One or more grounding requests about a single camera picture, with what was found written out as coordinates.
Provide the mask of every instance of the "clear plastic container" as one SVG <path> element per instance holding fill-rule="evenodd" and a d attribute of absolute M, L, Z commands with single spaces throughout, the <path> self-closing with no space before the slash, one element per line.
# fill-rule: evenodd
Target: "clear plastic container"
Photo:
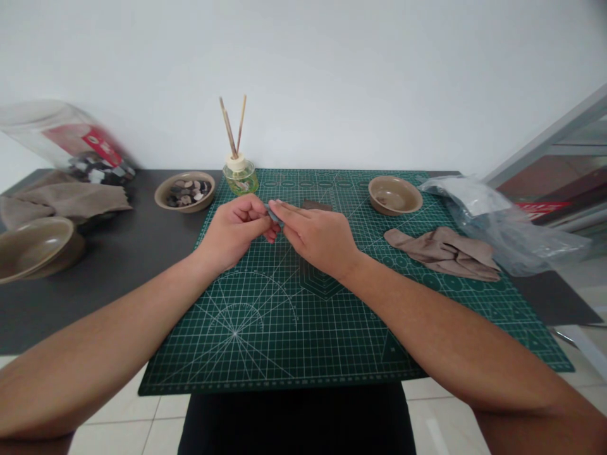
<path fill-rule="evenodd" d="M 246 159 L 242 153 L 238 154 L 238 159 L 233 159 L 232 155 L 226 158 L 223 174 L 226 176 L 232 193 L 236 196 L 255 193 L 259 189 L 255 165 Z"/>
<path fill-rule="evenodd" d="M 80 181 L 123 185 L 135 175 L 109 135 L 63 101 L 2 106 L 0 130 Z"/>

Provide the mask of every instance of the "empty bowl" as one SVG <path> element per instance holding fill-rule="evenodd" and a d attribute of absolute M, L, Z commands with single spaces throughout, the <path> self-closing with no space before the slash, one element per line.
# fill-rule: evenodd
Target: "empty bowl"
<path fill-rule="evenodd" d="M 209 194 L 207 194 L 205 197 L 203 197 L 199 201 L 196 201 L 190 205 L 186 205 L 184 207 L 170 207 L 166 203 L 166 200 L 169 197 L 169 195 L 171 194 L 171 187 L 174 186 L 175 182 L 178 180 L 203 180 L 203 181 L 209 182 L 211 184 L 211 190 L 209 191 Z M 154 200 L 160 207 L 162 207 L 163 209 L 174 210 L 176 212 L 181 212 L 181 213 L 194 213 L 194 212 L 198 212 L 199 210 L 206 209 L 209 206 L 209 204 L 213 201 L 214 197 L 215 197 L 215 179 L 213 177 L 211 177 L 210 175 L 208 175 L 207 173 L 200 172 L 200 171 L 189 171 L 186 173 L 174 175 L 173 177 L 170 177 L 167 180 L 163 181 L 158 186 L 158 188 L 156 189 L 156 192 L 154 194 Z"/>
<path fill-rule="evenodd" d="M 379 176 L 369 182 L 371 205 L 382 215 L 399 216 L 415 212 L 424 199 L 408 181 L 394 176 Z"/>
<path fill-rule="evenodd" d="M 67 218 L 27 222 L 0 235 L 0 284 L 53 275 L 75 264 L 84 239 Z"/>

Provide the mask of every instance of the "plastic bag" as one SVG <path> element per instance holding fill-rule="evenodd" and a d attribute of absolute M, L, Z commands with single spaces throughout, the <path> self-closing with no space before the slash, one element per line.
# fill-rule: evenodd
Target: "plastic bag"
<path fill-rule="evenodd" d="M 447 208 L 468 237 L 493 247 L 493 258 L 510 275 L 531 276 L 579 262 L 592 241 L 536 226 L 502 194 L 470 177 L 431 178 L 420 191 L 450 197 Z"/>

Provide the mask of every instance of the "brown cloth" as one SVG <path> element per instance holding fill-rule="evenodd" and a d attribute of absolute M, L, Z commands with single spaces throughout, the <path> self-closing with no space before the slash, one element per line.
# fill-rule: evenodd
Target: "brown cloth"
<path fill-rule="evenodd" d="M 81 183 L 61 171 L 0 198 L 0 216 L 8 229 L 53 215 L 82 224 L 95 215 L 131 209 L 122 186 Z"/>
<path fill-rule="evenodd" d="M 460 236 L 448 227 L 439 227 L 418 238 L 390 229 L 384 239 L 436 272 L 480 281 L 500 280 L 500 268 L 491 258 L 493 248 L 481 240 Z"/>

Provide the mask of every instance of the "tiled floor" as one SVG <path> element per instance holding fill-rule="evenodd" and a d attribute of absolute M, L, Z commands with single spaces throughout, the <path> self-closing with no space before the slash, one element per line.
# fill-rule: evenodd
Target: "tiled floor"
<path fill-rule="evenodd" d="M 576 349 L 559 343 L 576 367 L 563 377 L 607 415 L 607 384 Z M 0 367 L 12 359 L 0 357 Z M 142 376 L 143 370 L 76 432 L 70 455 L 176 454 L 189 396 L 138 397 Z M 489 454 L 466 404 L 433 379 L 406 381 L 403 388 L 418 453 Z"/>

